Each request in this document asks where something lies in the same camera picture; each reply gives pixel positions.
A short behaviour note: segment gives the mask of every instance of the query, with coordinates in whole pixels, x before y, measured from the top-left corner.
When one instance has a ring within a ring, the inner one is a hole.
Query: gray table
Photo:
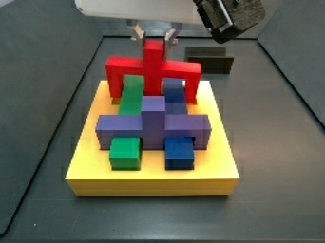
[[[215,47],[182,40],[185,47]],[[138,56],[104,39],[3,240],[325,240],[324,128],[255,41],[233,41],[230,75],[205,75],[241,181],[230,196],[78,197],[63,178],[110,55]]]

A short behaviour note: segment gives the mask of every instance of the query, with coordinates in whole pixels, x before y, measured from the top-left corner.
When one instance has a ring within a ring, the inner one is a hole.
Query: yellow base plate
[[[108,154],[99,150],[95,125],[100,114],[118,114],[108,82],[102,81],[87,115],[82,137],[65,175],[79,196],[229,195],[238,183],[238,169],[218,114],[209,81],[201,81],[197,105],[189,114],[209,114],[213,126],[207,150],[195,150],[194,170],[164,171],[164,152],[142,151],[140,171],[112,171]]]

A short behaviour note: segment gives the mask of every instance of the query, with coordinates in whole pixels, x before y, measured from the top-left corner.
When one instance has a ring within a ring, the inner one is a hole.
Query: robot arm
[[[87,16],[128,19],[135,40],[144,32],[135,20],[174,23],[166,33],[171,46],[182,24],[205,25],[218,43],[234,39],[265,17],[261,0],[75,0]]]

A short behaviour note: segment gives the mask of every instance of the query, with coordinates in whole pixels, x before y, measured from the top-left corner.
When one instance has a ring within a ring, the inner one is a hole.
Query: red block
[[[197,63],[163,60],[163,42],[146,41],[143,61],[136,58],[111,57],[106,63],[111,96],[120,98],[123,75],[144,76],[144,95],[162,95],[163,78],[186,80],[187,103],[195,103],[201,65]]]

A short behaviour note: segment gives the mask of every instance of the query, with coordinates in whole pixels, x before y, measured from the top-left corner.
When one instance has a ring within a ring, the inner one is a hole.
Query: green block
[[[112,170],[135,171],[140,169],[139,138],[112,138],[110,162]]]
[[[119,115],[140,114],[143,88],[143,77],[135,75],[126,75],[122,99],[118,110]]]

